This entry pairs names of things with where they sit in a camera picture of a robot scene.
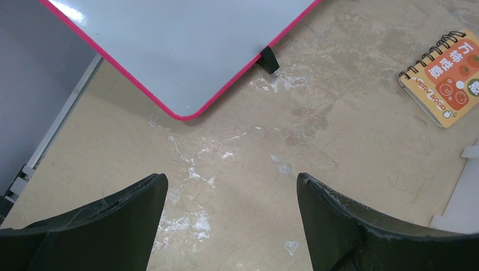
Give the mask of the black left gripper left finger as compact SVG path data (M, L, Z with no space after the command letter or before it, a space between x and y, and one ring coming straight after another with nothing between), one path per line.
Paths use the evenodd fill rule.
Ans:
M154 173L61 215L2 229L1 269L146 270L167 190L167 177Z

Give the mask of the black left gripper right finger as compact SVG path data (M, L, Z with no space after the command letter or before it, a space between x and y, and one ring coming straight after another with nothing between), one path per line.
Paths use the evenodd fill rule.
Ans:
M308 173L297 177L297 199L314 270L478 269L478 234L391 217Z

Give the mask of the white plastic bin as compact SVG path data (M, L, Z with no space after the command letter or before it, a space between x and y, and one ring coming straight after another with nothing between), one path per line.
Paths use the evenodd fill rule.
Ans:
M430 226L462 234L478 233L478 142L465 147L467 159L443 215L433 216Z

